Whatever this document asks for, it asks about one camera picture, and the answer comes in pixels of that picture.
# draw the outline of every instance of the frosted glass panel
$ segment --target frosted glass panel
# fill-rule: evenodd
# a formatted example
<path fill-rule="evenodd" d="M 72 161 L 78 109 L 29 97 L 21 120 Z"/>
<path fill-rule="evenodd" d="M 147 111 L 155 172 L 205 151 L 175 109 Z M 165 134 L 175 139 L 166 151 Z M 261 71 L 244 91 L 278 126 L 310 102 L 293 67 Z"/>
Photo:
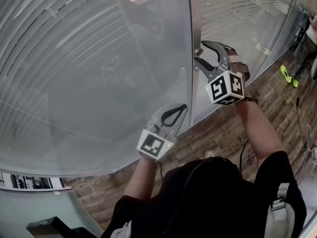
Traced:
<path fill-rule="evenodd" d="M 250 83 L 270 57 L 290 4 L 291 0 L 201 0 L 201 39 L 233 47 L 249 67 Z M 202 48 L 204 52 L 201 58 L 217 65 L 216 54 Z M 194 109 L 195 123 L 219 107 L 211 104 L 204 88 L 206 83 L 207 79 L 200 71 Z"/>
<path fill-rule="evenodd" d="M 0 190 L 1 238 L 34 238 L 25 227 L 31 222 L 59 217 L 69 228 L 84 227 L 96 237 L 103 233 L 72 192 L 10 192 Z"/>
<path fill-rule="evenodd" d="M 0 4 L 0 169 L 113 172 L 159 107 L 191 106 L 189 0 Z"/>

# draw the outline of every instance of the wrist strap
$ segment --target wrist strap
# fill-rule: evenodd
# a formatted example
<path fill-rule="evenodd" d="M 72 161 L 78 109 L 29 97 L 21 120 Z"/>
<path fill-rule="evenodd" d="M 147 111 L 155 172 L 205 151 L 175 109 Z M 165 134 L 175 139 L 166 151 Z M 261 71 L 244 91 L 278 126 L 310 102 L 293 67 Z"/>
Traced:
<path fill-rule="evenodd" d="M 242 101 L 253 101 L 256 104 L 259 104 L 259 100 L 255 99 L 255 98 L 249 98 L 249 97 L 245 97 L 244 99 L 242 99 Z"/>

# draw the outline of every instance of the black t-shirt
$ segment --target black t-shirt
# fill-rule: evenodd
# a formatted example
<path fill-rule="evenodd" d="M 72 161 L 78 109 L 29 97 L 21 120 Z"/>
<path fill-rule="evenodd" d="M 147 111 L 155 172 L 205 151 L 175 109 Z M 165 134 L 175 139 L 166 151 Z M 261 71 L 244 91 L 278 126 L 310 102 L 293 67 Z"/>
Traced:
<path fill-rule="evenodd" d="M 285 152 L 270 155 L 254 183 L 243 180 L 236 165 L 227 159 L 215 157 L 196 168 L 201 162 L 169 171 L 158 195 L 148 202 L 123 196 L 102 238 L 109 238 L 131 220 L 132 238 L 263 237 L 268 207 L 285 182 L 290 183 L 286 202 L 295 211 L 292 237 L 299 236 L 306 207 Z"/>

